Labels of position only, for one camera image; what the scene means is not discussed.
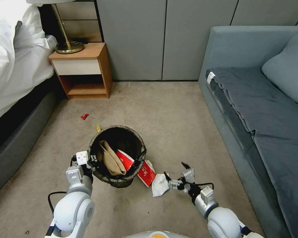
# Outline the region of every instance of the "trash can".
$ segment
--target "trash can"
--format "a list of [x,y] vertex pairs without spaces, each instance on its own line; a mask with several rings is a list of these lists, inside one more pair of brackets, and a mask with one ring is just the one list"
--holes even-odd
[[134,164],[125,175],[112,176],[104,163],[100,162],[93,174],[103,182],[109,183],[116,188],[124,188],[131,185],[133,178],[141,169],[146,156],[146,146],[137,132],[126,126],[114,125],[102,129],[91,140],[88,148],[90,155],[97,155],[101,150],[99,142],[106,140],[110,147],[116,151],[122,150],[133,158]]

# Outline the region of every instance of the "carpet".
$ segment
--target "carpet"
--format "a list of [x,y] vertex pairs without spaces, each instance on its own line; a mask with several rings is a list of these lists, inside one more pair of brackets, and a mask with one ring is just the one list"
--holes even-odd
[[[89,116],[83,121],[85,113]],[[52,220],[47,195],[67,190],[70,158],[88,148],[97,124],[121,124],[138,132],[157,173],[166,171],[176,179],[183,171],[180,162],[188,163],[198,183],[214,183],[220,206],[263,234],[197,82],[116,82],[109,99],[62,100],[56,107],[28,158],[0,190],[0,237],[44,237]],[[61,198],[54,195],[53,205]],[[137,177],[124,189],[95,178],[92,199],[95,213],[86,238],[154,229],[211,237],[187,194],[171,190],[153,198]]]

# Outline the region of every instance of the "wooden nightstand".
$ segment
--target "wooden nightstand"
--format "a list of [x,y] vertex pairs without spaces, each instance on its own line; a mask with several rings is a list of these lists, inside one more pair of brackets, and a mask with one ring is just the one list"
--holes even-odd
[[73,54],[49,56],[68,99],[109,98],[113,85],[105,43],[88,43]]

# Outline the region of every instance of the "sofa seat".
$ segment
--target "sofa seat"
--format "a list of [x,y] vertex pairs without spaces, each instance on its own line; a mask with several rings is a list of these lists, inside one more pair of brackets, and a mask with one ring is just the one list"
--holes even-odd
[[298,237],[298,105],[253,68],[214,68],[208,85],[269,200]]

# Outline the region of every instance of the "brass lamp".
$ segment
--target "brass lamp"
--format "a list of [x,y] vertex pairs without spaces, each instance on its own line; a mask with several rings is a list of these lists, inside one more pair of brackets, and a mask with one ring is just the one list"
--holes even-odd
[[31,4],[51,4],[52,5],[54,12],[56,14],[56,17],[59,20],[62,34],[65,38],[64,43],[57,44],[57,46],[56,46],[55,51],[60,54],[71,54],[71,53],[75,53],[75,52],[78,52],[78,51],[81,51],[84,49],[83,43],[70,42],[69,39],[67,38],[62,17],[59,13],[59,10],[57,9],[57,6],[56,6],[57,3],[65,3],[65,2],[73,2],[73,1],[75,1],[75,0],[26,0],[27,3],[31,3]]

